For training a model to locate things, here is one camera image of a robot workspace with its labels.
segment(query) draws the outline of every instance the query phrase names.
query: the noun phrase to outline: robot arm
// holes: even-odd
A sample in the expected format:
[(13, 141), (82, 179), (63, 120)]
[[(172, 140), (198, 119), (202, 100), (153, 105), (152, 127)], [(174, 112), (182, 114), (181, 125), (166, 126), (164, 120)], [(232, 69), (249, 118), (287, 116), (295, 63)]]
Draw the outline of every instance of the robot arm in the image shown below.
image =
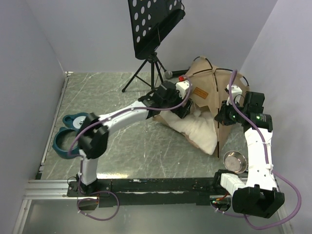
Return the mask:
[[(233, 97), (241, 94), (241, 89), (233, 85)], [(273, 134), (272, 118), (263, 114), (264, 94), (247, 92), (242, 107), (234, 98), (237, 108), (260, 129), (265, 142), (257, 130), (242, 118), (233, 108), (232, 103), (223, 101), (215, 120), (223, 125), (241, 123), (244, 127), (248, 145), (248, 179), (243, 183), (236, 174), (222, 173), (220, 185), (233, 197), (233, 210), (237, 213), (269, 218), (284, 203), (284, 194), (277, 191), (272, 174), (271, 139)], [(268, 150), (269, 164), (266, 163), (263, 144)]]
[[(189, 88), (188, 81), (181, 81), (177, 84), (165, 81), (153, 93), (150, 92), (140, 97), (133, 104), (121, 110), (100, 116), (91, 113), (86, 117), (79, 133), (91, 124), (107, 119), (103, 124), (86, 131), (78, 140), (79, 153), (83, 156), (82, 173), (78, 173), (78, 176), (81, 188), (86, 194), (94, 192), (96, 188), (98, 158), (106, 151), (108, 137), (127, 125), (159, 114), (160, 111), (155, 108), (177, 106), (183, 101)], [(184, 118), (190, 113), (191, 104), (192, 102), (187, 100), (184, 106), (180, 106), (172, 112), (180, 118)]]

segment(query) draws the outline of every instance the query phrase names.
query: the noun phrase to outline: label sticker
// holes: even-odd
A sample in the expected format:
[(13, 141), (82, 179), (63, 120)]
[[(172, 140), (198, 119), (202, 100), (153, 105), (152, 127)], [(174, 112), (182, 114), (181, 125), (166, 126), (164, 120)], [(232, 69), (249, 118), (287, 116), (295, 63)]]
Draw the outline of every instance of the label sticker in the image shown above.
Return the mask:
[(203, 91), (202, 89), (196, 87), (193, 94), (196, 94), (197, 96), (200, 96), (203, 99), (206, 99), (208, 96), (208, 93)]

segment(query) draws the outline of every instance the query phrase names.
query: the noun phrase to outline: music stand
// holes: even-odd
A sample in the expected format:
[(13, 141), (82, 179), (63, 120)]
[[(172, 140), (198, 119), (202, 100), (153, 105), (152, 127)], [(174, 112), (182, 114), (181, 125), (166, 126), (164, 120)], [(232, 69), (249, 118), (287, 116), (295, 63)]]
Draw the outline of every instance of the music stand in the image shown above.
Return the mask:
[[(138, 78), (150, 86), (151, 89), (154, 89), (155, 66), (160, 81), (163, 82), (159, 66), (164, 72), (167, 70), (159, 61), (155, 50), (185, 16), (184, 5), (181, 0), (128, 0), (128, 4), (135, 56), (139, 60), (144, 60), (144, 62), (121, 90), (123, 93), (134, 78)], [(138, 76), (138, 73), (147, 62), (151, 64), (151, 84)]]

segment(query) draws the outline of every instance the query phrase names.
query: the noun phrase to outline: gray wall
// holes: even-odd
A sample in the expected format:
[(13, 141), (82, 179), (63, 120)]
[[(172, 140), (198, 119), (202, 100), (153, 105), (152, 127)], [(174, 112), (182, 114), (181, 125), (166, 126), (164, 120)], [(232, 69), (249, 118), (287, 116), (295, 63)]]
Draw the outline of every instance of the gray wall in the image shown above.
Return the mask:
[[(27, 2), (65, 71), (135, 71), (141, 64), (134, 57), (126, 0)], [(240, 68), (276, 0), (183, 2), (185, 18), (157, 50), (169, 70), (188, 68), (198, 55)]]
[[(312, 228), (311, 9), (309, 0), (279, 0), (242, 67), (252, 89), (265, 93), (265, 112), (273, 117), (274, 169), (301, 191), (302, 207), (292, 221), (298, 234)], [(290, 213), (296, 195), (281, 187)]]
[(8, 234), (39, 168), (64, 76), (25, 0), (0, 1), (0, 32), (0, 229)]

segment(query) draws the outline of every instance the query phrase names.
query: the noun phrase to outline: white fluffy material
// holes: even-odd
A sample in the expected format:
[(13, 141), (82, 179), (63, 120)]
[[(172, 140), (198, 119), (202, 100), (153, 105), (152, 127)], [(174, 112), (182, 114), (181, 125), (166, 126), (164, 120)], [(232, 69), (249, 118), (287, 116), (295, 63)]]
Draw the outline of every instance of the white fluffy material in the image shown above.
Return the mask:
[(214, 118), (209, 111), (198, 111), (196, 110), (194, 114), (187, 115), (183, 119), (171, 111), (162, 111), (160, 115), (171, 128), (179, 133), (185, 133), (202, 151), (212, 155), (218, 141)]

